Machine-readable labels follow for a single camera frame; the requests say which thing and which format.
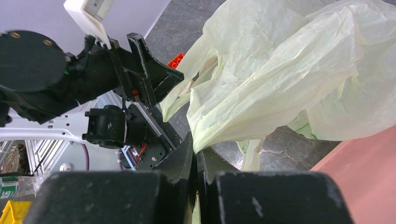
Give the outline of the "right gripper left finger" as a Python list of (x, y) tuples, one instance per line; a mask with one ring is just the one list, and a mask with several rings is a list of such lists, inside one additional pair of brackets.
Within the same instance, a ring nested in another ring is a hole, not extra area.
[(190, 224), (195, 154), (189, 133), (152, 170), (59, 172), (41, 185), (26, 224)]

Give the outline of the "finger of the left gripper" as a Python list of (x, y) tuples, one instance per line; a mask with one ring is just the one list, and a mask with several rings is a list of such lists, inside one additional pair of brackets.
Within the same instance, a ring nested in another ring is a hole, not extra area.
[(133, 90), (137, 91), (140, 102), (153, 107), (184, 80), (184, 75), (152, 56), (142, 35), (130, 33), (127, 40), (131, 52), (128, 53), (126, 66), (132, 73)]

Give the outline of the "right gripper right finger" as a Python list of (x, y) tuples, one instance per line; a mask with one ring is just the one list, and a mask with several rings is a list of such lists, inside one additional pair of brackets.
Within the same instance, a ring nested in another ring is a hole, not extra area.
[(242, 172), (212, 148), (197, 154), (203, 224), (351, 224), (333, 179), (320, 172)]

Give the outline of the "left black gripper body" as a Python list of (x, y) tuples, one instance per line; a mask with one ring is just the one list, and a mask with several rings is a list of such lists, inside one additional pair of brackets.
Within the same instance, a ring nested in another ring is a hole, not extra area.
[(92, 35), (87, 35), (84, 49), (78, 55), (67, 54), (66, 99), (83, 104), (114, 91), (127, 101), (146, 100), (146, 74), (138, 70), (143, 57), (116, 47), (101, 46)]

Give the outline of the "green avocado plastic bag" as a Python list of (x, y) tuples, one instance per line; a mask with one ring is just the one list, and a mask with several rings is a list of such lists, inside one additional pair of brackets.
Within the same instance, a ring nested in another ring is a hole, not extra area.
[(234, 141), (243, 171), (276, 128), (309, 139), (364, 138), (396, 123), (396, 7), (381, 0), (227, 0), (160, 103), (183, 105), (193, 150)]

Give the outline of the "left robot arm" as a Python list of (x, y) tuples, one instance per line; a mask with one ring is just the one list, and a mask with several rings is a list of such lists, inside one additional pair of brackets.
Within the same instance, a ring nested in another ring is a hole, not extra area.
[(78, 55), (27, 30), (0, 35), (0, 139), (70, 140), (104, 148), (144, 141), (148, 128), (131, 121), (127, 102), (157, 105), (184, 75), (155, 59), (143, 37), (130, 50), (85, 37)]

